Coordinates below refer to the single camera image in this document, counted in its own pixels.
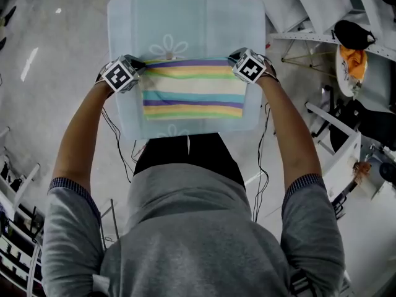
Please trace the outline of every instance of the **orange cloth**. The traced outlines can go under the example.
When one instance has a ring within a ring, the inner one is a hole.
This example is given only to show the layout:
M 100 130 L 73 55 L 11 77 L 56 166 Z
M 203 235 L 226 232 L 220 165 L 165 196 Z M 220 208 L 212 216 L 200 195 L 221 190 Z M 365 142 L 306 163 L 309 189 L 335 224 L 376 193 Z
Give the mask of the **orange cloth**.
M 341 45 L 341 56 L 348 63 L 349 75 L 362 80 L 366 71 L 367 54 L 364 50 L 353 50 Z

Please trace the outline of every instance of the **gray floor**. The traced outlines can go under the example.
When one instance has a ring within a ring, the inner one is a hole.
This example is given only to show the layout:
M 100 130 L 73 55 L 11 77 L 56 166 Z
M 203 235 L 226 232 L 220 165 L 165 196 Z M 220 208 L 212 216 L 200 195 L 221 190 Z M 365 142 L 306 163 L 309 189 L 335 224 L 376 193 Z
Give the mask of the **gray floor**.
M 25 174 L 35 163 L 41 165 L 23 201 L 29 208 L 36 205 L 45 211 L 45 196 L 62 135 L 99 69 L 108 61 L 108 1 L 14 0 L 15 16 L 0 32 L 0 37 L 6 35 L 8 38 L 6 47 L 0 52 L 3 81 L 0 128 L 11 128 L 6 140 L 7 151 L 11 161 Z M 306 116 L 304 103 L 317 93 L 323 78 L 316 72 L 281 63 L 287 42 L 271 43 L 267 55 L 273 60 L 283 87 Z M 303 51 L 304 45 L 296 43 L 293 52 L 301 54 Z M 111 119 L 119 124 L 113 99 L 106 102 L 106 109 Z M 257 147 L 263 128 L 264 118 L 253 131 L 222 134 L 246 181 L 259 171 Z M 138 142 L 137 150 L 144 143 Z M 121 148 L 130 161 L 132 146 L 121 139 Z M 259 223 L 279 234 L 281 224 L 277 209 L 283 199 L 283 175 L 271 119 L 262 167 L 268 171 L 270 183 L 264 194 Z M 252 207 L 257 185 L 258 179 L 253 179 L 247 187 Z M 121 231 L 127 190 L 128 181 L 114 135 L 102 120 L 92 171 L 92 196 L 100 210 L 107 208 L 110 198 L 114 199 Z M 110 216 L 103 225 L 105 234 L 113 236 Z

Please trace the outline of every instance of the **checkered cuff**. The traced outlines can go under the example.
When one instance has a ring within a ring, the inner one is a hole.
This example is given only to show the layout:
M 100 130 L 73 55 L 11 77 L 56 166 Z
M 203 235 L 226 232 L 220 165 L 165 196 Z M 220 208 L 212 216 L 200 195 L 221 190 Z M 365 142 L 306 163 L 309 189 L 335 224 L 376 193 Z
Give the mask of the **checkered cuff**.
M 312 185 L 312 184 L 317 184 L 320 185 L 320 187 L 323 187 L 326 189 L 323 178 L 321 175 L 318 174 L 307 174 L 304 175 L 295 181 L 290 185 L 290 187 L 287 189 L 285 198 L 283 198 L 283 204 L 282 204 L 282 216 L 283 216 L 283 211 L 286 207 L 287 202 L 289 201 L 290 197 L 296 192 L 299 191 L 300 189 Z
M 97 205 L 95 205 L 95 202 L 93 201 L 88 190 L 86 190 L 80 184 L 77 184 L 75 181 L 72 181 L 68 178 L 63 178 L 63 177 L 54 178 L 52 180 L 51 184 L 49 184 L 49 186 L 50 187 L 48 189 L 48 192 L 50 192 L 53 188 L 62 187 L 62 188 L 68 188 L 68 189 L 76 192 L 77 195 L 83 197 L 88 202 L 88 205 L 91 207 L 92 212 L 96 216 L 98 223 L 100 225 L 100 222 L 101 222 L 100 212 L 98 210 Z

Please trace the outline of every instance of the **forearm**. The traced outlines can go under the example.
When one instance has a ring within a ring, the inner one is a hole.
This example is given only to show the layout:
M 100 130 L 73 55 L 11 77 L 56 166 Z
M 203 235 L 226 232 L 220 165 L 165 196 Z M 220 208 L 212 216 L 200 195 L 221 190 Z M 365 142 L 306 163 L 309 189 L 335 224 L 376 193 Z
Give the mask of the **forearm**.
M 271 77 L 262 77 L 257 83 L 271 107 L 282 156 L 285 188 L 305 174 L 322 174 L 311 134 L 288 95 Z
M 69 178 L 90 191 L 100 114 L 110 92 L 105 82 L 96 84 L 81 103 L 63 136 L 53 178 Z

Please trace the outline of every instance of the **striped towel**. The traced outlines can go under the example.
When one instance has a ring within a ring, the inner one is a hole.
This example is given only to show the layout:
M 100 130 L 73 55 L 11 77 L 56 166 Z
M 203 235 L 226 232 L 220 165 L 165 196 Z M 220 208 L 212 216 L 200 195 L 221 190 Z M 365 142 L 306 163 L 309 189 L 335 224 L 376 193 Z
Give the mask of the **striped towel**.
M 147 119 L 242 118 L 246 84 L 227 58 L 146 64 L 139 84 Z

